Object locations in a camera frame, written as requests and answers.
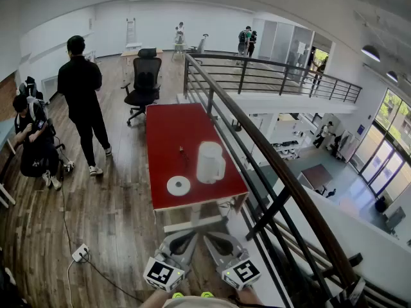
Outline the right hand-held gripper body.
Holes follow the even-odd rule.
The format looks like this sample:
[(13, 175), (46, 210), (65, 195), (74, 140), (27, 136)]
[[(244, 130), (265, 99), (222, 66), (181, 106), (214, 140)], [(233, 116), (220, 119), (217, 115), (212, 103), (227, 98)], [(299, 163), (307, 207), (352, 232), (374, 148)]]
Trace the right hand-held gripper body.
[(216, 271), (221, 279), (236, 290), (242, 290), (257, 281), (261, 272), (250, 258), (246, 249), (234, 255), (226, 255), (216, 260)]

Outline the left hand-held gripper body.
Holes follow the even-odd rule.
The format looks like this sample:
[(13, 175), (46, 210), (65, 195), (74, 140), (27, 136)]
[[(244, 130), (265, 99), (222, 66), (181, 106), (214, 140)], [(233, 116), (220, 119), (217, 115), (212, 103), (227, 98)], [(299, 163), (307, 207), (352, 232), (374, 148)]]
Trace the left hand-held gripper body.
[(157, 250), (154, 257), (149, 258), (143, 278), (149, 285), (170, 293), (186, 279), (190, 263), (191, 258), (187, 255), (173, 255)]

